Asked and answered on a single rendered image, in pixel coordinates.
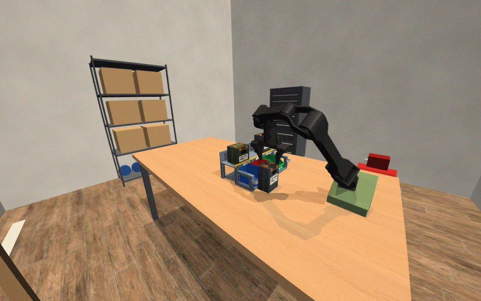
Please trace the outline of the grey metal bin rack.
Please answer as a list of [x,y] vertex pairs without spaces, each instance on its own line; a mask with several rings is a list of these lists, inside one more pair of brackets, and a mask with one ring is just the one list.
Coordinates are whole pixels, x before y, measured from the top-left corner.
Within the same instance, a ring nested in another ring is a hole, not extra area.
[[[258,186],[255,187],[255,184],[257,183],[257,180],[255,180],[255,175],[252,175],[252,174],[249,174],[247,172],[241,171],[240,167],[242,167],[244,165],[247,165],[247,164],[259,159],[259,157],[255,157],[255,156],[257,156],[257,153],[255,152],[255,149],[253,149],[253,147],[251,147],[251,142],[247,143],[247,144],[249,145],[249,159],[250,160],[246,161],[242,164],[239,164],[237,166],[235,166],[235,164],[233,164],[233,163],[228,162],[227,150],[219,152],[220,170],[221,170],[222,179],[224,179],[226,177],[226,178],[228,178],[232,181],[235,181],[235,185],[238,185],[242,188],[245,188],[245,189],[253,192],[253,191],[255,191],[255,189],[258,188]],[[276,155],[275,149],[263,154],[262,157],[264,157],[268,154]],[[255,158],[253,158],[253,157],[255,157]],[[253,159],[251,159],[251,158],[253,158]],[[291,159],[289,159],[288,156],[285,156],[285,155],[283,155],[281,158],[284,158],[284,161],[283,161],[284,162],[284,168],[282,170],[280,170],[279,173],[282,172],[283,170],[285,170],[287,168],[288,162],[291,161]],[[229,174],[225,174],[225,165],[233,167],[235,171],[233,171]],[[240,182],[240,175],[249,178],[249,185]]]

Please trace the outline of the red open bin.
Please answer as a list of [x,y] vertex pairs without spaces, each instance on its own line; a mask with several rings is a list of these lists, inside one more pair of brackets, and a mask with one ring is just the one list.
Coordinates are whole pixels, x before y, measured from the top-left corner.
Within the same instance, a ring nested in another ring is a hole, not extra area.
[[268,161],[268,160],[266,160],[266,159],[262,159],[262,160],[257,159],[257,160],[255,160],[255,161],[251,162],[250,164],[255,165],[255,166],[259,166],[259,165],[261,165],[261,164],[263,164],[263,163],[265,163],[265,162],[267,162],[267,161]]

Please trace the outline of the blue bin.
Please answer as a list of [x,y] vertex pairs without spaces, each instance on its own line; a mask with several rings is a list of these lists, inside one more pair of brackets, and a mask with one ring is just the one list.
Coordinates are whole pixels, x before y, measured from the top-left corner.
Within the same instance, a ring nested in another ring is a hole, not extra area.
[[[255,175],[255,180],[258,179],[258,166],[252,165],[252,164],[247,164],[242,167],[240,167],[241,171],[247,172],[249,174]],[[244,177],[240,175],[240,182],[245,183],[249,185],[249,178]],[[255,187],[258,185],[258,182],[255,184]]]

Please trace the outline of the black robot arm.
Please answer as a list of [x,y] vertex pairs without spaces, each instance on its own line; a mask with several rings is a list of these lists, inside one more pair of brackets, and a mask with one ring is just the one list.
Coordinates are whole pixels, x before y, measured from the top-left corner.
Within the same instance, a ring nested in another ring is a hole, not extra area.
[[[308,113],[298,127],[293,124],[291,119],[295,112]],[[325,168],[338,183],[337,186],[352,191],[356,190],[357,174],[360,168],[350,162],[349,159],[342,158],[337,151],[328,134],[329,124],[321,111],[311,106],[297,106],[288,102],[285,105],[274,107],[260,105],[252,116],[254,117],[254,126],[266,132],[275,132],[277,122],[280,120],[288,122],[294,133],[315,143],[327,160],[328,163]]]

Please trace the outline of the green open bin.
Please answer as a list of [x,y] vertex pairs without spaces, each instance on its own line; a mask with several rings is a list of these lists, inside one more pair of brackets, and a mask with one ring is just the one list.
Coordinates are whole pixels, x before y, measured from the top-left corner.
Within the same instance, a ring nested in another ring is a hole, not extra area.
[[[272,155],[272,154],[268,154],[268,155],[262,157],[262,159],[266,159],[268,161],[276,162],[276,156]],[[282,159],[280,159],[280,161],[279,161],[279,171],[282,170],[283,168],[284,168],[284,162],[282,161]]]

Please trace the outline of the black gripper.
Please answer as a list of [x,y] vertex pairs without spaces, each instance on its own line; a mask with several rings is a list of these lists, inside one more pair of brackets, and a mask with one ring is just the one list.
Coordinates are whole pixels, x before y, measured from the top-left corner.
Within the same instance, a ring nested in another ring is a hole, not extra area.
[[275,132],[266,132],[262,133],[263,140],[253,140],[251,141],[251,147],[255,149],[258,157],[262,160],[262,149],[263,147],[269,147],[276,149],[276,165],[278,165],[281,157],[284,153],[290,151],[290,146],[288,144],[279,144],[276,145],[276,131]]

